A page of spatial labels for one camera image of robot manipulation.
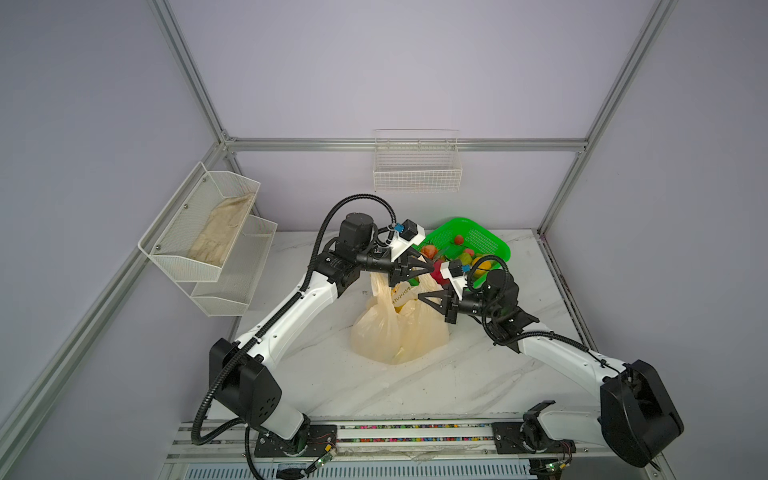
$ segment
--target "wall-mounted wire basket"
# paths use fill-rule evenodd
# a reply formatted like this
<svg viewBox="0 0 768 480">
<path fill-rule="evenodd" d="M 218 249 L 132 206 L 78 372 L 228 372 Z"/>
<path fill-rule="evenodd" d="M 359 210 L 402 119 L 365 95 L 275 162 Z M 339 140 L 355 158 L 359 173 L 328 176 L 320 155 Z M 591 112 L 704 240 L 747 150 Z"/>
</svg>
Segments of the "wall-mounted wire basket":
<svg viewBox="0 0 768 480">
<path fill-rule="evenodd" d="M 139 240 L 139 249 L 206 315 L 243 315 L 256 291 L 277 224 L 250 214 L 259 182 L 229 171 L 209 171 L 202 164 L 190 176 L 195 174 L 200 178 L 168 225 L 151 238 L 153 224 Z M 237 198 L 242 199 L 239 220 L 216 229 L 226 231 L 217 239 L 217 260 L 191 258 L 190 249 L 211 212 L 225 200 Z"/>
<path fill-rule="evenodd" d="M 377 130 L 377 192 L 457 192 L 462 182 L 457 130 Z"/>
</svg>

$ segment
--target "light blue slotted panel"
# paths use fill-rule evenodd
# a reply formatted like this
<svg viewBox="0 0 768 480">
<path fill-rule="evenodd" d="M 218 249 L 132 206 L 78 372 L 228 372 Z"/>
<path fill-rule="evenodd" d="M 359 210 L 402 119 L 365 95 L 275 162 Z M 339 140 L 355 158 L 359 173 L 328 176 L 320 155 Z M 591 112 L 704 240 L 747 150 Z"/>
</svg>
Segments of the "light blue slotted panel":
<svg viewBox="0 0 768 480">
<path fill-rule="evenodd" d="M 257 471 L 266 479 L 276 478 L 277 470 L 288 468 L 283 463 L 256 463 Z M 516 480 L 536 478 L 529 473 L 528 460 L 504 458 L 499 460 L 437 460 L 432 462 L 339 462 L 325 465 L 310 478 L 365 478 L 369 480 Z M 245 463 L 191 464 L 187 480 L 205 478 L 253 478 Z"/>
</svg>

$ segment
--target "marble tabletop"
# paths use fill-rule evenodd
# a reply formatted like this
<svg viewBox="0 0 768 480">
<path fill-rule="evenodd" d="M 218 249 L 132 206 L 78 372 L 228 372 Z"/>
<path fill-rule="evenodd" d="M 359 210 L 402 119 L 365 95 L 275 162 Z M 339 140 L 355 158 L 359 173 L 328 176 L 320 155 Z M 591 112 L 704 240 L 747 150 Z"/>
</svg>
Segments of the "marble tabletop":
<svg viewBox="0 0 768 480">
<path fill-rule="evenodd" d="M 579 340 L 531 230 L 494 230 L 511 250 L 510 272 L 520 306 L 555 332 Z M 278 232 L 250 310 L 238 335 L 264 318 L 300 279 L 316 233 Z M 355 354 L 350 327 L 371 297 L 363 272 L 322 311 L 290 347 L 273 374 L 283 398 L 315 420 L 456 419 L 516 417 L 542 400 L 592 406 L 598 401 L 549 366 L 493 346 L 474 320 L 449 325 L 447 345 L 391 366 Z M 232 413 L 214 403 L 208 419 Z"/>
</svg>

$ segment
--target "beige plastic bag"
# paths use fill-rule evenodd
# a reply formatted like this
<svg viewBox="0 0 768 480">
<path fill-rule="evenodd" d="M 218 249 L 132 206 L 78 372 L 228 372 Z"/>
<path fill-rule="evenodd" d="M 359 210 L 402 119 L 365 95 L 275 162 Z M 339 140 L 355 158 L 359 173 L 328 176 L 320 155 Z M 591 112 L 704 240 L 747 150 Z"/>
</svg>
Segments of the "beige plastic bag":
<svg viewBox="0 0 768 480">
<path fill-rule="evenodd" d="M 399 313 L 392 304 L 392 289 L 383 273 L 371 273 L 373 303 L 352 327 L 352 350 L 377 362 L 396 365 L 418 359 L 448 343 L 448 326 L 443 316 L 416 296 L 440 290 L 428 273 L 408 291 L 411 300 Z"/>
</svg>

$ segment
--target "green basket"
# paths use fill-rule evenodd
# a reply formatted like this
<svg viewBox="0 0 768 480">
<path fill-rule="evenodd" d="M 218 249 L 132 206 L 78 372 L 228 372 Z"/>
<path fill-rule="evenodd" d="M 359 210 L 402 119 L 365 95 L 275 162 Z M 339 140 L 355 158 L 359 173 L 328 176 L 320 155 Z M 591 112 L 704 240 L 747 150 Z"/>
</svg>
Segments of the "green basket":
<svg viewBox="0 0 768 480">
<path fill-rule="evenodd" d="M 453 243 L 453 239 L 456 238 L 456 235 L 464 237 L 464 243 L 462 245 Z M 480 227 L 472 220 L 462 217 L 445 222 L 438 227 L 437 230 L 427 235 L 417 250 L 421 250 L 423 246 L 429 243 L 434 245 L 438 251 L 446 249 L 443 255 L 451 260 L 458 257 L 465 248 L 471 248 L 477 254 L 496 255 L 497 257 L 501 257 L 505 262 L 509 261 L 511 255 L 509 252 L 509 245 L 504 243 L 502 239 L 487 231 L 485 228 Z M 500 266 L 496 263 L 493 270 L 499 267 Z M 483 282 L 485 282 L 485 275 L 475 281 L 475 287 L 479 288 Z"/>
</svg>

